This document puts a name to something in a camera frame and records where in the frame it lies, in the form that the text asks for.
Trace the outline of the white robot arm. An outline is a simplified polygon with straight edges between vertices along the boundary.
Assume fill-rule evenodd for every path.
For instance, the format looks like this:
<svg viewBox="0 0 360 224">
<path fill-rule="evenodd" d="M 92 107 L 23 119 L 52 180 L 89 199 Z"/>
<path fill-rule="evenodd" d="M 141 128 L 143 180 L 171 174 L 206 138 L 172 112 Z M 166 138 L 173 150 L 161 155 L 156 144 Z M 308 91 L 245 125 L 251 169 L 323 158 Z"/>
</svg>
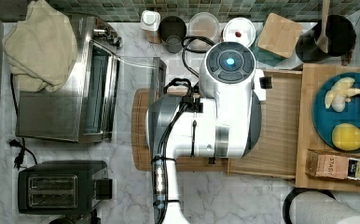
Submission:
<svg viewBox="0 0 360 224">
<path fill-rule="evenodd" d="M 221 42 L 205 54 L 199 95 L 186 78 L 184 96 L 164 93 L 149 106 L 145 134 L 150 151 L 155 224 L 187 224 L 176 178 L 179 157 L 241 158 L 256 145 L 265 100 L 262 73 L 253 52 L 237 42 Z"/>
</svg>

